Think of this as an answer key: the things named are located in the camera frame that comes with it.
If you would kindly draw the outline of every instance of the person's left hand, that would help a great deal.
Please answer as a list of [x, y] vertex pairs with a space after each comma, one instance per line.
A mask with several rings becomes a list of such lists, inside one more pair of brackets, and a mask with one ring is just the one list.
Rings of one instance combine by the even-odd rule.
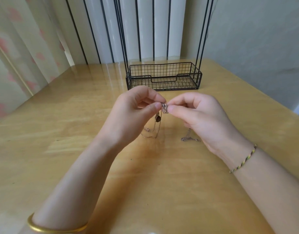
[[166, 99], [147, 86], [137, 86], [121, 94], [97, 137], [124, 148], [142, 132], [145, 124], [161, 110]]

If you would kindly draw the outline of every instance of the hand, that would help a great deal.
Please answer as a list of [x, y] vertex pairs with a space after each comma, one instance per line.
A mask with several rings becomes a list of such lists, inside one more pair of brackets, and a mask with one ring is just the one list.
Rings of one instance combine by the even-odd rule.
[[224, 161], [237, 149], [235, 146], [241, 144], [253, 148], [253, 144], [235, 128], [213, 96], [184, 93], [171, 99], [167, 106], [170, 114], [181, 118], [184, 125], [192, 128], [207, 148]]
[[139, 136], [165, 102], [163, 96], [147, 86], [132, 88], [117, 98], [97, 137], [106, 137], [123, 149]]

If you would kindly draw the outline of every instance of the gold bangle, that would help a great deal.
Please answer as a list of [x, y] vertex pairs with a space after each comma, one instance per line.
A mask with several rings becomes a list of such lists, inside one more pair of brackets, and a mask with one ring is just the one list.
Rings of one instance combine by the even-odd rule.
[[85, 230], [85, 228], [87, 227], [88, 223], [86, 223], [85, 225], [83, 225], [80, 228], [77, 229], [73, 229], [73, 230], [69, 230], [69, 231], [63, 231], [63, 230], [54, 230], [54, 229], [50, 229], [50, 228], [44, 228], [44, 227], [40, 227], [37, 226], [36, 224], [34, 224], [32, 222], [32, 217], [33, 217], [34, 213], [32, 213], [32, 215], [30, 215], [27, 218], [27, 224], [28, 226], [34, 230], [35, 232], [42, 232], [42, 233], [58, 233], [58, 234], [62, 234], [62, 233], [75, 233], [75, 232], [81, 232], [83, 230]]
[[244, 161], [242, 161], [241, 165], [239, 165], [237, 168], [234, 168], [232, 170], [230, 170], [230, 173], [232, 174], [233, 172], [237, 171], [238, 169], [240, 169], [244, 164], [245, 162], [248, 161], [248, 159], [251, 158], [251, 156], [253, 155], [253, 153], [256, 151], [256, 148], [257, 148], [257, 145], [255, 144], [255, 146], [253, 147], [253, 150], [251, 151], [251, 153], [246, 157], [246, 159]]

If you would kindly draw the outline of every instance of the wire basket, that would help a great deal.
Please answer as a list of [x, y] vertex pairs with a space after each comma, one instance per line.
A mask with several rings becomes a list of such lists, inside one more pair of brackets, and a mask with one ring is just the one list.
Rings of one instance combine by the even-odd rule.
[[156, 91], [197, 90], [201, 71], [192, 62], [130, 65], [127, 76], [128, 90], [146, 85]]

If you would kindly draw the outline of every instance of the necklace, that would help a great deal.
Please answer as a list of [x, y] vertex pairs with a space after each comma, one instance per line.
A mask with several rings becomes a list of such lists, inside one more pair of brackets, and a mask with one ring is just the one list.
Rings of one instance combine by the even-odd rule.
[[[160, 123], [161, 123], [161, 116], [162, 114], [167, 114], [168, 111], [167, 111], [167, 105], [166, 104], [161, 104], [161, 111], [160, 111], [160, 114], [159, 112], [155, 115], [155, 122], [154, 122], [154, 128], [153, 128], [153, 131], [155, 130], [155, 125], [156, 125], [156, 122], [159, 122], [159, 127], [158, 127], [158, 131], [156, 133], [155, 136], [145, 136], [141, 133], [141, 135], [144, 137], [144, 138], [153, 138], [153, 139], [156, 139], [157, 136], [158, 136], [158, 132], [159, 132], [159, 129], [160, 129]], [[150, 132], [150, 129], [148, 128], [143, 128], [143, 130], [147, 131], [147, 132]], [[200, 140], [198, 139], [193, 139], [192, 137], [189, 137], [189, 134], [191, 133], [191, 128], [189, 128], [187, 134], [185, 137], [181, 138], [182, 141], [187, 141], [187, 140], [195, 140], [195, 141], [198, 141], [200, 142]]]

